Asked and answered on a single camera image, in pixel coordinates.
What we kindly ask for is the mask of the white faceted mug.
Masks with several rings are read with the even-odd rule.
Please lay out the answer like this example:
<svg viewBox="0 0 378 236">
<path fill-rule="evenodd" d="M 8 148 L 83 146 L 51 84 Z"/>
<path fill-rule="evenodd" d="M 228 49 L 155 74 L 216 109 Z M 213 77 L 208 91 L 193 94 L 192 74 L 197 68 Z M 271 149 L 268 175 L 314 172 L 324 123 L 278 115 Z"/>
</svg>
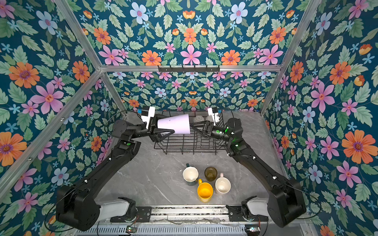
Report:
<svg viewBox="0 0 378 236">
<path fill-rule="evenodd" d="M 197 115 L 193 118 L 193 121 L 194 122 L 201 122 L 201 121 L 205 121 L 204 117 L 201 116 L 201 115 Z"/>
</svg>

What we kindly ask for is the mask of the green mug white inside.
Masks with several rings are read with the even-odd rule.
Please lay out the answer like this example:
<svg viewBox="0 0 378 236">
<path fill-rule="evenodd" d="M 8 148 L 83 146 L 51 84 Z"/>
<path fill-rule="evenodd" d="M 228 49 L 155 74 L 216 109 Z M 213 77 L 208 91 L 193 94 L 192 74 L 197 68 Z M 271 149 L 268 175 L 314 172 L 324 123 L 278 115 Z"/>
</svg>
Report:
<svg viewBox="0 0 378 236">
<path fill-rule="evenodd" d="M 189 163 L 186 164 L 186 168 L 183 171 L 183 178 L 187 185 L 194 186 L 197 184 L 198 180 L 198 169 L 191 166 Z"/>
</svg>

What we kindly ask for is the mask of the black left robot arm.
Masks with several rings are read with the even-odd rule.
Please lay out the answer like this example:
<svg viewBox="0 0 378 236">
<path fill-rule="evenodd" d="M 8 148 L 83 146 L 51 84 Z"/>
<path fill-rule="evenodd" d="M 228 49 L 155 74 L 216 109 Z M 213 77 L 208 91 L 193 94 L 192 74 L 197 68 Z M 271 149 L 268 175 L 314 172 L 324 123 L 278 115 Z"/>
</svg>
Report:
<svg viewBox="0 0 378 236">
<path fill-rule="evenodd" d="M 63 186 L 57 193 L 57 221 L 75 229 L 89 230 L 99 221 L 120 217 L 133 221 L 137 217 L 134 200 L 119 197 L 112 202 L 96 203 L 95 199 L 108 181 L 138 154 L 141 143 L 136 138 L 149 136 L 158 142 L 174 133 L 167 125 L 169 117 L 155 115 L 148 122 L 132 124 L 125 120 L 117 120 L 113 124 L 112 136 L 119 139 L 118 143 L 86 177 L 73 186 Z"/>
</svg>

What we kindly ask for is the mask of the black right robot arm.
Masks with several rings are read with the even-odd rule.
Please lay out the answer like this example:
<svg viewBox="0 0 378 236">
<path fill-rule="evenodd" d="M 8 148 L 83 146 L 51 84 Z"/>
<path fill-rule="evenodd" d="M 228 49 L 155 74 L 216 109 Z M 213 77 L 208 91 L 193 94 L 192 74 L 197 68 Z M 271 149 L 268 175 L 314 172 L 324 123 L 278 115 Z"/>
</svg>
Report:
<svg viewBox="0 0 378 236">
<path fill-rule="evenodd" d="M 204 137 L 224 141 L 227 154 L 246 167 L 268 192 L 268 198 L 252 196 L 242 201 L 241 213 L 245 219 L 266 216 L 283 228 L 306 212 L 299 182 L 279 174 L 256 154 L 243 138 L 240 119 L 231 118 L 224 127 L 209 121 L 194 123 L 191 127 Z"/>
</svg>

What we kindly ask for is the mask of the lilac plastic cup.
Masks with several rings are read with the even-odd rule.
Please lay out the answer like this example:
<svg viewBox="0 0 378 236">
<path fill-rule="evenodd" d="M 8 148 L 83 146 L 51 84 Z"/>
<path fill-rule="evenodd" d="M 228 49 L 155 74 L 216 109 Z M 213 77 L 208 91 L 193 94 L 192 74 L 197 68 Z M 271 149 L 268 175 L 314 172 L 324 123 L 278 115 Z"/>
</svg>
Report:
<svg viewBox="0 0 378 236">
<path fill-rule="evenodd" d="M 175 134 L 190 134 L 190 118 L 188 114 L 159 119 L 157 127 L 174 130 Z"/>
</svg>

